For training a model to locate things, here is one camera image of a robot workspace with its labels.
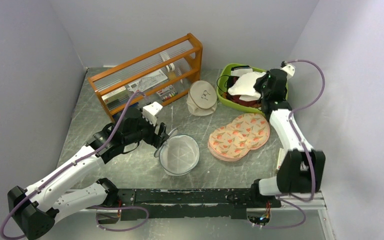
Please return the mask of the cream round laundry bag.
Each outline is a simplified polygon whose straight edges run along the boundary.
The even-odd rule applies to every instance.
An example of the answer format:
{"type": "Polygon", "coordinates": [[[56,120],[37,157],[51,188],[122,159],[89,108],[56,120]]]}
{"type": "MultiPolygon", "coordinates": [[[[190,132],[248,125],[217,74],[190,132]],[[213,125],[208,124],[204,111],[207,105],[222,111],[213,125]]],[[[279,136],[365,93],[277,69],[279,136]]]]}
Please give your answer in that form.
{"type": "Polygon", "coordinates": [[[218,97],[214,87],[207,81],[194,82],[187,94],[188,111],[198,117],[213,114],[217,109],[218,97]]]}

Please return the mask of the colourful marker pack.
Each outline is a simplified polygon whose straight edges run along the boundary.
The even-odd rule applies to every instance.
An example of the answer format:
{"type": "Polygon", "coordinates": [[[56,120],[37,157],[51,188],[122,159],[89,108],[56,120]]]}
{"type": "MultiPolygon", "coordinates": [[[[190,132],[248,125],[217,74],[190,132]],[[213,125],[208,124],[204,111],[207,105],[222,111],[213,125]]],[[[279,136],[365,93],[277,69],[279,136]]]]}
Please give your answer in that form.
{"type": "Polygon", "coordinates": [[[173,85],[168,85],[156,92],[160,99],[165,102],[178,94],[176,88],[173,85]]]}

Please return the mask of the white clip on rack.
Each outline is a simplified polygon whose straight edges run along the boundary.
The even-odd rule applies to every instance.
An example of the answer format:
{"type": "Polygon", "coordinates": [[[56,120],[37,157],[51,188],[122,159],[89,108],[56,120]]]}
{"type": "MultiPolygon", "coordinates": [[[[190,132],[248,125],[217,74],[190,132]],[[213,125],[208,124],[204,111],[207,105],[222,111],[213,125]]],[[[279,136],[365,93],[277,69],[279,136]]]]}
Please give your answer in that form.
{"type": "Polygon", "coordinates": [[[169,64],[167,64],[167,65],[165,66],[165,68],[166,68],[166,70],[167,70],[168,72],[173,72],[173,71],[176,69],[174,63],[169,63],[169,64]]]}

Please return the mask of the black clothing pile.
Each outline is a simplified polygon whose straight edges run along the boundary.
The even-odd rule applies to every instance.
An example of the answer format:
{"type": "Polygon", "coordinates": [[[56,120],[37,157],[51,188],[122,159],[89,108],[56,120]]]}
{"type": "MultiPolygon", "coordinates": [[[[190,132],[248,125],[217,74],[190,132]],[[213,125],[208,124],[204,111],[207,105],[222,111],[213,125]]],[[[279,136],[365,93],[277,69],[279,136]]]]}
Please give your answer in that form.
{"type": "Polygon", "coordinates": [[[228,79],[226,80],[224,86],[226,87],[226,94],[229,95],[229,96],[240,96],[239,94],[239,91],[238,90],[230,90],[230,88],[232,88],[235,83],[237,82],[237,80],[239,79],[240,77],[239,76],[229,76],[228,79]]]}

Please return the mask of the clear plastic package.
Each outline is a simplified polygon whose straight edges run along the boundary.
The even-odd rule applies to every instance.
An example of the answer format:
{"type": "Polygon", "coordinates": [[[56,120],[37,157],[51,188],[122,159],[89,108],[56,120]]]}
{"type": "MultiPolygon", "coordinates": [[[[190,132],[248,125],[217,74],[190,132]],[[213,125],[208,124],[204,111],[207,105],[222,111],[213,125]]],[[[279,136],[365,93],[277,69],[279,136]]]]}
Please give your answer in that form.
{"type": "Polygon", "coordinates": [[[145,92],[146,90],[153,88],[166,80],[168,80],[168,77],[161,69],[159,69],[131,83],[128,83],[126,85],[126,89],[131,92],[145,92]]]}

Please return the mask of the white folded garment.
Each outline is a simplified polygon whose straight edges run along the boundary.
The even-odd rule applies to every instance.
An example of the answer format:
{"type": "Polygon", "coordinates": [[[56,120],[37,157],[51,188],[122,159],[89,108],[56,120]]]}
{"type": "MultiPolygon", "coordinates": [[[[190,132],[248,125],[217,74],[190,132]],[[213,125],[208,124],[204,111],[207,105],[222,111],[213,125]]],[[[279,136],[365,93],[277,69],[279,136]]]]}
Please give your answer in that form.
{"type": "Polygon", "coordinates": [[[247,73],[252,73],[253,71],[253,68],[249,65],[239,65],[230,69],[230,75],[234,77],[241,77],[247,73]]]}

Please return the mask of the white mesh laundry bag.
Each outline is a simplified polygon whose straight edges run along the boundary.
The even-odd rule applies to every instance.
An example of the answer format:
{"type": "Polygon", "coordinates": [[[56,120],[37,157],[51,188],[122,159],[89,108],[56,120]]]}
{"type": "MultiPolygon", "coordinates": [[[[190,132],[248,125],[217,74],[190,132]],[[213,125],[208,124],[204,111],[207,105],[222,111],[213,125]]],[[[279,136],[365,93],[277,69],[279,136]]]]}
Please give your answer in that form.
{"type": "Polygon", "coordinates": [[[168,133],[168,140],[157,148],[153,156],[169,176],[188,174],[199,162],[200,147],[196,140],[187,134],[179,134],[177,128],[168,133]]]}

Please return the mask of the small white card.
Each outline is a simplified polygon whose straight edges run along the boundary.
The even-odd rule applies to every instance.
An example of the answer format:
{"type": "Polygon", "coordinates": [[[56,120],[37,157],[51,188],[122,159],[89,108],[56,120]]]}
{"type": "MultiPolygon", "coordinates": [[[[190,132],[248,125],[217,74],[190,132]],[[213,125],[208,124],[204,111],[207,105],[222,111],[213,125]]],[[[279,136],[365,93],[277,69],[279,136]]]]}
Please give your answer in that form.
{"type": "Polygon", "coordinates": [[[283,149],[283,148],[280,148],[279,149],[279,152],[278,152],[278,157],[277,157],[277,165],[276,165],[276,172],[278,172],[283,164],[283,161],[286,157],[286,154],[287,154],[287,150],[283,149]]]}

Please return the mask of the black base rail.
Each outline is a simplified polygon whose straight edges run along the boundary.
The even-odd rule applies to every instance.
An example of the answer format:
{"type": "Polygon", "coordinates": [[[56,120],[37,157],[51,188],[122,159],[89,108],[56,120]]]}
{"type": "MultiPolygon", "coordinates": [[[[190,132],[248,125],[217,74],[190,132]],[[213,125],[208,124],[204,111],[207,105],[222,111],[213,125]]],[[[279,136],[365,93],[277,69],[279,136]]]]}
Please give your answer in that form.
{"type": "Polygon", "coordinates": [[[99,204],[105,210],[122,207],[121,220],[230,217],[245,220],[251,209],[280,208],[274,196],[250,188],[152,189],[120,188],[99,204]]]}

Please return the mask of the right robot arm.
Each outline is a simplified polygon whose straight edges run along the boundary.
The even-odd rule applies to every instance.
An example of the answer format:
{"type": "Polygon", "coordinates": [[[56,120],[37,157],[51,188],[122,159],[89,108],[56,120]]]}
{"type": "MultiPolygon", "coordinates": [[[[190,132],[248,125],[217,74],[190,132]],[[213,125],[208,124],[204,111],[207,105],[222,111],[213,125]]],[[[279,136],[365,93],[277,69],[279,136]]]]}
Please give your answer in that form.
{"type": "Polygon", "coordinates": [[[305,139],[286,99],[287,81],[294,73],[295,68],[290,64],[273,68],[258,78],[254,86],[261,91],[262,112],[285,151],[277,175],[260,179],[258,188],[250,193],[250,202],[255,207],[262,207],[269,196],[293,193],[314,195],[320,189],[326,156],[305,139]]]}

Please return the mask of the white bra pad insert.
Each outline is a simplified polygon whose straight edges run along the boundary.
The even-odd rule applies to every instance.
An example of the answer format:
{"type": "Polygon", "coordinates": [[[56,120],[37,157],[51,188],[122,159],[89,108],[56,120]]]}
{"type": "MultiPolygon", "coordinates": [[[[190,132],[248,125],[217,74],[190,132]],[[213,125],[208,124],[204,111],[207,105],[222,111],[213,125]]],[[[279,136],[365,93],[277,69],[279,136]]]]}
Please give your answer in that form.
{"type": "Polygon", "coordinates": [[[254,85],[257,79],[264,77],[265,72],[249,72],[240,76],[237,81],[230,87],[227,92],[231,96],[239,96],[239,100],[245,102],[257,101],[262,96],[260,92],[256,91],[254,85]]]}

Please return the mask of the orange wooden rack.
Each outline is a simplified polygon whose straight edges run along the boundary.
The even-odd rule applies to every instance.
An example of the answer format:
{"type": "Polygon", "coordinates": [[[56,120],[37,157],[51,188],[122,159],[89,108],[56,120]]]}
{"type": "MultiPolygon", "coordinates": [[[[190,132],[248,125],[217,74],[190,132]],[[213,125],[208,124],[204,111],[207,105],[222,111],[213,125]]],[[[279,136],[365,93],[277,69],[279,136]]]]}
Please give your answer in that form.
{"type": "Polygon", "coordinates": [[[131,105],[166,106],[185,96],[201,78],[203,44],[192,33],[88,78],[111,121],[131,105]]]}

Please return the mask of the green box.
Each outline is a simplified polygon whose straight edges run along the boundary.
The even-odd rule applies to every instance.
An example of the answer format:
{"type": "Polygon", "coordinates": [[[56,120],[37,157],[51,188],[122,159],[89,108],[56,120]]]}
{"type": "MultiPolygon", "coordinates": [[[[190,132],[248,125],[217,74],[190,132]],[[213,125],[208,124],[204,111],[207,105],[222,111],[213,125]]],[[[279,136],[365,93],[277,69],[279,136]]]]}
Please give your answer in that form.
{"type": "Polygon", "coordinates": [[[130,92],[123,86],[102,96],[108,108],[115,108],[125,104],[130,98],[130,92]]]}

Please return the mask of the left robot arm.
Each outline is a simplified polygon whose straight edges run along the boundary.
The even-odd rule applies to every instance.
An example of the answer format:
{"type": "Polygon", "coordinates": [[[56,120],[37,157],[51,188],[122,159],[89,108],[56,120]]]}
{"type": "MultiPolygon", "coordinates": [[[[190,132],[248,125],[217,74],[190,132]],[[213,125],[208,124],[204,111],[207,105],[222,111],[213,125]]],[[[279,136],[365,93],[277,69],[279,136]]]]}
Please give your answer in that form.
{"type": "Polygon", "coordinates": [[[159,148],[168,139],[165,124],[157,124],[161,106],[152,103],[141,109],[125,108],[117,122],[105,125],[63,165],[38,182],[7,194],[9,218],[22,230],[23,237],[36,240],[58,221],[93,206],[112,208],[119,203],[119,189],[107,178],[70,192],[70,188],[93,169],[100,168],[125,147],[145,142],[159,148]]]}

